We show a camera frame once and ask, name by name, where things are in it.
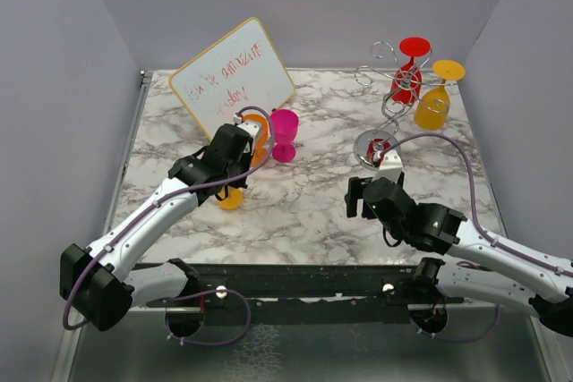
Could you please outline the orange plastic wine glass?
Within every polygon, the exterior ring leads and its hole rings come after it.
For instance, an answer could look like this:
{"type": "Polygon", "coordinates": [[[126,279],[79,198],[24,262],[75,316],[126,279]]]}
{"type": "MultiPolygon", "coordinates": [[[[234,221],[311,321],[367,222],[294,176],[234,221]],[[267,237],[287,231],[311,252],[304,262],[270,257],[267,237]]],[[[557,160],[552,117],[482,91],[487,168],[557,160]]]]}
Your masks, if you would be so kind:
{"type": "Polygon", "coordinates": [[[269,138],[269,125],[267,119],[263,115],[248,114],[244,115],[245,121],[252,121],[261,127],[259,138],[256,140],[255,150],[252,157],[251,167],[257,166],[268,154],[268,138],[269,138]]]}

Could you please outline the magenta plastic wine glass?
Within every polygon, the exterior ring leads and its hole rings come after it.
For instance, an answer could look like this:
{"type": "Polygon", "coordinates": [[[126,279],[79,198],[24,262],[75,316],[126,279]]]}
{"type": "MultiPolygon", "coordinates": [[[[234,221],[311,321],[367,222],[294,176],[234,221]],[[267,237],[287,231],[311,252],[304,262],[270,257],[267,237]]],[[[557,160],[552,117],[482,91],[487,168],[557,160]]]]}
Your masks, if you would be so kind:
{"type": "Polygon", "coordinates": [[[279,163],[289,163],[296,155],[294,140],[298,132],[299,117],[289,109],[278,109],[271,114],[274,125],[272,156],[279,163]]]}

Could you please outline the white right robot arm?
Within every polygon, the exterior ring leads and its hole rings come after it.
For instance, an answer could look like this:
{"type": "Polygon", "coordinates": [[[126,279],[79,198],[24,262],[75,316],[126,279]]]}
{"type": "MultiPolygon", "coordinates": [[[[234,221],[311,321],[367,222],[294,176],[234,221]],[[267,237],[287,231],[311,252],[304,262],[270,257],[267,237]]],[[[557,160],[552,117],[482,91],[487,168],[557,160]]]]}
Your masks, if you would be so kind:
{"type": "Polygon", "coordinates": [[[419,251],[478,265],[463,269],[425,259],[411,281],[418,301],[440,295],[477,299],[522,310],[551,331],[572,335],[571,260],[483,232],[453,208],[417,203],[386,178],[350,178],[345,203],[347,216],[376,219],[392,238],[419,251]]]}

